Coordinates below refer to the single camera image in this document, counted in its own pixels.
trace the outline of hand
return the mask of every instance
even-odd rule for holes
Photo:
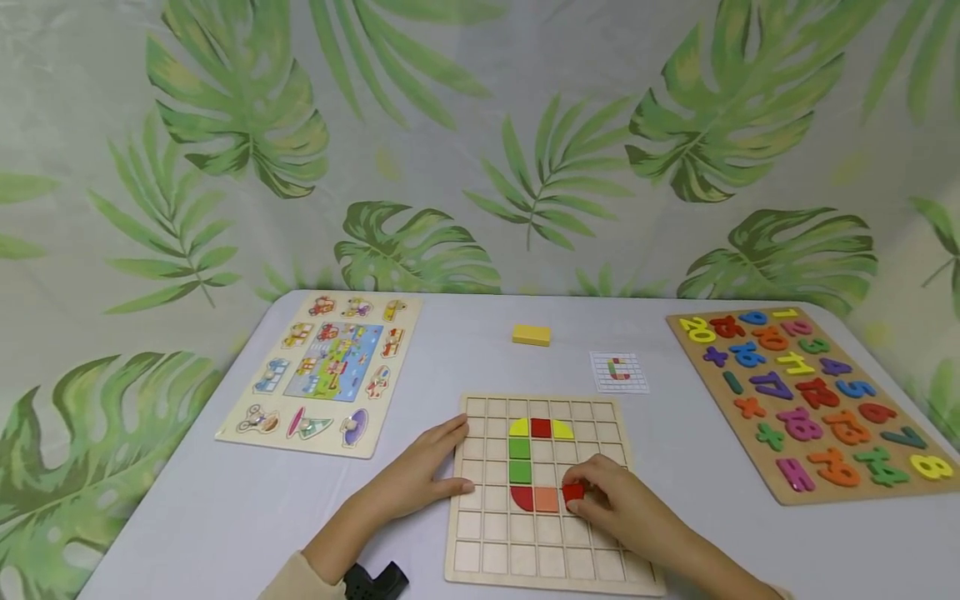
[[[437,500],[473,492],[473,482],[462,477],[437,480],[434,475],[453,448],[464,440],[467,415],[431,427],[384,468],[356,496],[368,514],[387,523],[407,516]]]

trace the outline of peg puzzle board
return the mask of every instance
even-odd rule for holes
[[[630,468],[615,398],[461,399],[469,435],[454,474],[476,490],[452,500],[446,580],[517,588],[663,596],[659,569],[570,513],[566,471],[597,453]]]
[[[800,308],[667,322],[780,504],[960,490],[950,455]]]
[[[216,439],[370,458],[419,314],[420,300],[395,294],[316,292]]]

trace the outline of yellow block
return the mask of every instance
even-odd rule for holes
[[[514,344],[550,346],[550,327],[514,325]]]

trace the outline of white table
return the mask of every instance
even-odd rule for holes
[[[214,442],[309,294],[288,294],[268,311],[81,600],[253,599],[345,498],[422,429],[456,414],[462,393],[595,394],[592,349],[636,352],[650,383],[650,395],[620,398],[638,474],[758,577],[800,600],[960,597],[960,494],[782,507],[664,320],[783,302],[426,295],[371,460]],[[948,447],[838,319],[816,306],[804,310]],[[517,323],[551,327],[550,348],[512,344]],[[447,583],[447,511],[440,503],[389,527],[361,564],[375,576],[396,561],[411,580],[403,600],[598,598]],[[675,576],[667,584],[669,598],[700,597]]]

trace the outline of number puzzle board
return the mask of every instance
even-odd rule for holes
[[[566,471],[597,453],[630,468],[615,398],[461,399],[469,436],[454,475],[476,490],[452,500],[446,580],[518,588],[663,596],[659,569],[570,513]]]
[[[370,458],[419,315],[393,294],[311,295],[216,439]]]
[[[780,504],[960,490],[950,455],[800,308],[667,322]]]

